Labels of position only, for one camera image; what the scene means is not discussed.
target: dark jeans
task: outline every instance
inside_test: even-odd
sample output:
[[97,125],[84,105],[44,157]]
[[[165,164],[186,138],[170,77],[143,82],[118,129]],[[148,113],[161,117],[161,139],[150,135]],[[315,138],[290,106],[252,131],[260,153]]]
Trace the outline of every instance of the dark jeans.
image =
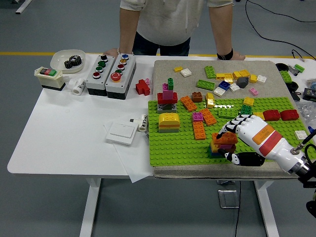
[[155,56],[157,54],[157,50],[160,48],[161,56],[188,56],[190,39],[191,38],[188,38],[184,43],[175,46],[163,46],[146,40],[138,32],[136,32],[133,53],[135,55]]

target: white robotic hand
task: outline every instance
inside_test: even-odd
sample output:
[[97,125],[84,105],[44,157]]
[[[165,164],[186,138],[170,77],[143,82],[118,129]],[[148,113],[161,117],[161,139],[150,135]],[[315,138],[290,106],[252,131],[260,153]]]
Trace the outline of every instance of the white robotic hand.
[[[236,117],[223,126],[217,139],[228,131],[238,134],[240,140],[252,147],[260,156],[275,160],[280,168],[289,174],[296,173],[300,176],[309,171],[304,153],[298,151],[294,155],[291,152],[294,148],[289,145],[287,140],[258,116],[240,115]],[[242,165],[238,154],[225,153],[225,157],[230,157],[229,160],[233,163]]]

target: robotic arm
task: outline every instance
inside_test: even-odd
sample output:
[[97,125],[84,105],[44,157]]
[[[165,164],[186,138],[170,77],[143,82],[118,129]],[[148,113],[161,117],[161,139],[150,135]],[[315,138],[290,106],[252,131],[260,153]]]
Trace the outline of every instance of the robotic arm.
[[[292,147],[281,134],[258,116],[240,115],[236,117],[222,127],[216,139],[221,138],[228,131],[238,134],[240,140],[256,151],[255,153],[234,154],[219,149],[219,153],[232,163],[241,166],[262,166],[265,159],[271,159],[277,162],[285,172],[295,173],[304,188],[316,188],[316,182],[309,181],[313,177],[316,178],[316,165],[315,162],[311,162],[307,153],[308,147],[312,146],[314,149],[316,147],[308,144],[305,147],[305,153],[301,151],[305,144],[316,135],[316,131],[312,132],[296,148]],[[316,218],[315,199],[307,203],[307,209]]]

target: gray floor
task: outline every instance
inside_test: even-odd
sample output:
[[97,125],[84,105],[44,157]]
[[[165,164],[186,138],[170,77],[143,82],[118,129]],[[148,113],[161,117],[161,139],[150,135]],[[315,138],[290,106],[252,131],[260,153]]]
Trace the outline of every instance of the gray floor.
[[[253,1],[301,20],[316,20],[313,0]],[[0,52],[103,52],[118,45],[118,0],[33,0],[21,15],[14,13],[18,5],[10,2],[0,0]],[[246,55],[290,56],[294,47],[256,35],[244,6],[241,0],[234,7],[234,49]],[[251,3],[247,8],[263,36],[289,41],[316,55],[315,23],[272,15]],[[216,53],[206,8],[190,53]],[[0,236],[79,236],[88,192],[84,179],[16,177],[6,169],[41,92],[34,69],[49,67],[50,59],[0,55]],[[128,180],[104,180],[93,236],[233,237],[237,211],[219,208],[218,188],[211,180],[146,179],[133,185]],[[239,190],[239,182],[229,188]],[[281,237],[315,236],[315,219],[305,208],[313,190],[295,180],[275,181],[268,190]],[[237,236],[266,236],[250,181],[242,182]]]

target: white bowl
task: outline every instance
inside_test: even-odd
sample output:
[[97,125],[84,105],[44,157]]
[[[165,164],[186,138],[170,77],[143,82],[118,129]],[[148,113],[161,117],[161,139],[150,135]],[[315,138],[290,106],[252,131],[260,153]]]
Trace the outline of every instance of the white bowl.
[[[67,69],[65,67],[65,62],[69,60],[71,56],[78,55],[81,58],[82,63],[78,66],[74,66],[72,68]],[[62,70],[63,73],[76,73],[79,72],[83,68],[83,64],[85,61],[85,52],[78,49],[68,49],[61,50],[54,54],[53,58],[50,61],[50,67],[55,70]]]

